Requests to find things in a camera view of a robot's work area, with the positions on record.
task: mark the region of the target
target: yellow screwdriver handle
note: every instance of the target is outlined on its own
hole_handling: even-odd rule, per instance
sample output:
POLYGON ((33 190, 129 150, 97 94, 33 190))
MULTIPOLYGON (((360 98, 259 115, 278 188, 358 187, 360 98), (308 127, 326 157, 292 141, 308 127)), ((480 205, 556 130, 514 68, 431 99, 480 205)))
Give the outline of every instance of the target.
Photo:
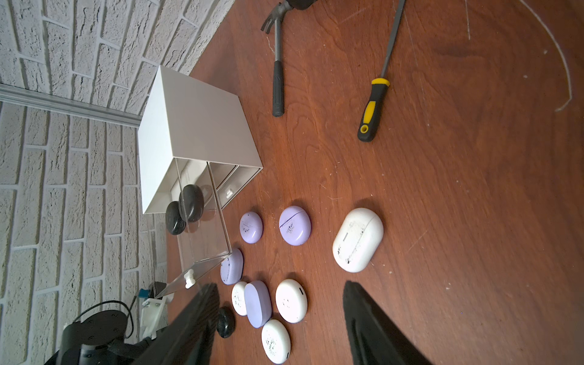
POLYGON ((363 112, 363 117, 361 117, 359 131, 357 131, 357 137, 360 141, 371 142, 375 138, 381 119, 383 98, 389 88, 390 82, 384 78, 377 78, 371 82, 371 96, 363 112))

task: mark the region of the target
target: purple earbud case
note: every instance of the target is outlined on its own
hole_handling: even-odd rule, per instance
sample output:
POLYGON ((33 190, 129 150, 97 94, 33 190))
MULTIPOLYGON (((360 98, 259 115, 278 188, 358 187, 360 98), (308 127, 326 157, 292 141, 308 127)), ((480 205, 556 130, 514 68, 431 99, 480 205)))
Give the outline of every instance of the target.
POLYGON ((241 233, 241 238, 249 244, 258 242, 263 233, 262 219, 253 211, 245 213, 239 222, 239 233, 241 233))
POLYGON ((249 323, 260 328, 272 316, 270 293, 263 281, 252 281, 244 289, 245 309, 248 312, 249 323))
POLYGON ((300 246, 305 243, 312 230, 308 214, 297 206, 284 209, 280 216, 279 226, 282 237, 292 246, 300 246))
POLYGON ((244 271, 244 256, 236 248, 231 256, 221 262, 221 280, 226 285, 233 285, 241 279, 244 271))

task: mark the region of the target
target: white oval case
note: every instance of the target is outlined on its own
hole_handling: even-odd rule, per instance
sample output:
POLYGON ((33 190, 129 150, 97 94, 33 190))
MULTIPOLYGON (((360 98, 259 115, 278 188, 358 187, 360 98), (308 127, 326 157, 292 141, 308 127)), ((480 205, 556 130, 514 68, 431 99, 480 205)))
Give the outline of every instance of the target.
POLYGON ((271 319, 263 326, 262 345, 268 359, 274 364, 282 364, 290 356, 290 335, 277 319, 271 319))
POLYGON ((340 226, 332 254, 337 264, 350 273, 367 267, 383 237, 383 223, 367 208, 350 211, 340 226))
POLYGON ((245 285, 247 283, 245 281, 240 281, 236 285, 233 286, 233 290, 231 290, 231 304, 233 304, 233 309, 239 315, 246 316, 248 314, 247 309, 245 308, 245 285))
POLYGON ((276 289, 276 306, 287 322, 302 321, 308 309, 308 300, 302 285, 293 279, 281 282, 276 289))

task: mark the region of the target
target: screwdriver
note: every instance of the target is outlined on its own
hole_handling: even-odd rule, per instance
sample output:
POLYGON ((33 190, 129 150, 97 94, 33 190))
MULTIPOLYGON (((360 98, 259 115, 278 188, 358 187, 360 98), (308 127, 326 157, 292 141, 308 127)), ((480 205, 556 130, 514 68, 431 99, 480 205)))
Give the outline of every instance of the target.
POLYGON ((361 117, 361 124, 357 131, 357 137, 360 141, 371 142, 377 133, 379 121, 381 119, 381 107, 383 106, 383 98, 390 88, 390 82, 385 78, 387 67, 390 63, 391 52, 394 49, 395 38, 398 34, 399 22, 402 13, 404 12, 405 0, 399 0, 398 10, 395 12, 394 25, 391 28, 390 42, 387 44, 387 52, 385 54, 385 63, 381 70, 381 75, 371 82, 371 96, 369 102, 361 117))

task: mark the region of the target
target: white cardboard box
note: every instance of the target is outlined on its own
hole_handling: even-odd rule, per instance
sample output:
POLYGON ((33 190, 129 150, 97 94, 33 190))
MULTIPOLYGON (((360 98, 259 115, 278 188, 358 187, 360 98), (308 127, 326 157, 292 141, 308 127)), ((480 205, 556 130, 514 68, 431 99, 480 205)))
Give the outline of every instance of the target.
POLYGON ((138 153, 144 214, 164 213, 178 200, 178 174, 195 176, 208 162, 221 208, 263 168, 239 97, 162 66, 138 129, 138 153))

